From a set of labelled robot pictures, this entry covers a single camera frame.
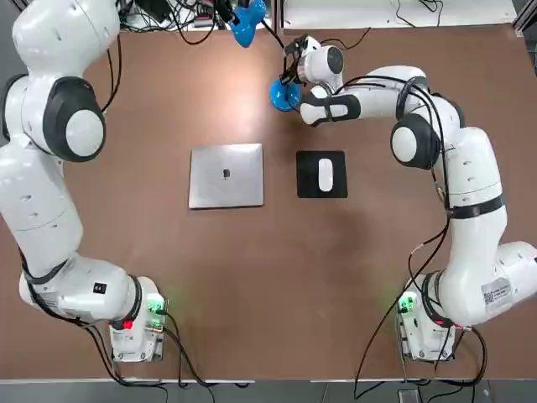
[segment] black mouse pad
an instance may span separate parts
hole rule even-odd
[[[331,191],[319,188],[319,160],[331,161],[334,184]],[[296,153],[296,188],[300,198],[346,198],[347,171],[343,151],[299,151]]]

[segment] white mouse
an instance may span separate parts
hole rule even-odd
[[[319,189],[331,191],[334,186],[334,166],[327,158],[319,160]]]

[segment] blue object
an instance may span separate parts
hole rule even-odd
[[[300,103],[300,85],[296,82],[284,85],[277,78],[270,87],[270,101],[276,109],[289,112],[296,109]]]
[[[230,22],[235,40],[243,47],[247,48],[253,42],[255,27],[265,18],[267,6],[263,0],[253,0],[248,8],[236,7],[235,14],[240,22],[235,25]]]

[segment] table surface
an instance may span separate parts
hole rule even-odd
[[[315,36],[351,44],[361,33]],[[167,33],[122,38],[122,85],[107,115],[107,146],[91,163],[65,167],[85,225],[80,253],[156,281],[204,378],[351,379],[408,279],[409,252],[444,223],[430,175],[391,155],[394,120],[310,128],[298,114],[273,109],[269,87],[282,59],[265,32],[248,50],[226,33],[195,47]],[[346,78],[382,65],[421,67],[432,91],[455,100],[468,125],[487,131],[508,200],[503,240],[537,244],[531,219],[537,81],[523,40],[508,25],[374,30],[345,56]],[[87,78],[104,102],[106,57]],[[257,142],[264,152],[264,207],[189,210],[190,150]],[[347,199],[296,196],[300,149],[345,151]],[[445,267],[450,244],[431,270]],[[3,222],[0,255],[0,379],[107,377],[85,332],[20,300],[17,249]],[[488,345],[486,377],[537,378],[529,320],[536,310],[537,301],[527,301],[479,327]],[[479,352],[465,338],[457,360],[441,364],[438,376],[473,377]],[[173,379],[176,369],[177,353],[168,344],[163,364],[136,364],[124,373]],[[434,377],[428,364],[409,364],[408,372]],[[362,377],[402,377],[393,318],[369,351]]]

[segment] silver laptop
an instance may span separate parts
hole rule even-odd
[[[192,150],[189,208],[262,206],[263,201],[261,144]]]

